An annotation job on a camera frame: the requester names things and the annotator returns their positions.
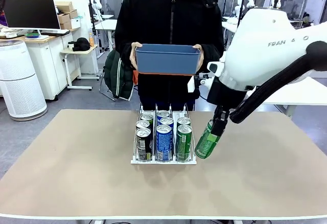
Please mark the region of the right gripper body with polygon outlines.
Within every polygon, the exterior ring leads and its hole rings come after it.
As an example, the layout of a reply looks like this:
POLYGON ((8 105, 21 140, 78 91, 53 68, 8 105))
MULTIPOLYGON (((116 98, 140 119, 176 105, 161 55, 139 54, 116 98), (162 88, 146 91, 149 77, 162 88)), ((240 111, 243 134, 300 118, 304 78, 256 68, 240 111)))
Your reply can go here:
POLYGON ((236 109, 244 100, 246 92, 228 88, 221 81, 214 80, 207 96, 207 102, 223 107, 223 110, 236 109))

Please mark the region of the person's left hand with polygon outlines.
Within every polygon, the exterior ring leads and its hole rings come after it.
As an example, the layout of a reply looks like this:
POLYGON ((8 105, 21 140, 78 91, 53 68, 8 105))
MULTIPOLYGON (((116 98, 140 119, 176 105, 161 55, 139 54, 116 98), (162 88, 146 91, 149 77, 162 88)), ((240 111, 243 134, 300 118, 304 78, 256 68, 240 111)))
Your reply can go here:
POLYGON ((197 63, 197 71, 199 71, 200 68, 202 67, 203 61, 204 61, 204 50, 200 44, 194 45, 193 48, 199 50, 199 52, 200 52, 199 60, 197 63))

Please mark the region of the person's right hand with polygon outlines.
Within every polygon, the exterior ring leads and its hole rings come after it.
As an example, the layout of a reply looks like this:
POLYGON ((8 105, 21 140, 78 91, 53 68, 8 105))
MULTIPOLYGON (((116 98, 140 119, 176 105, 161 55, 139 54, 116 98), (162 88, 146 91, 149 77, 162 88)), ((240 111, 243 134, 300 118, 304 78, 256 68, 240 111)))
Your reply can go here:
POLYGON ((131 52, 130 52, 130 62, 131 65, 137 70, 137 62, 136 62, 136 49, 141 48, 143 45, 139 42, 133 42, 131 44, 131 52))

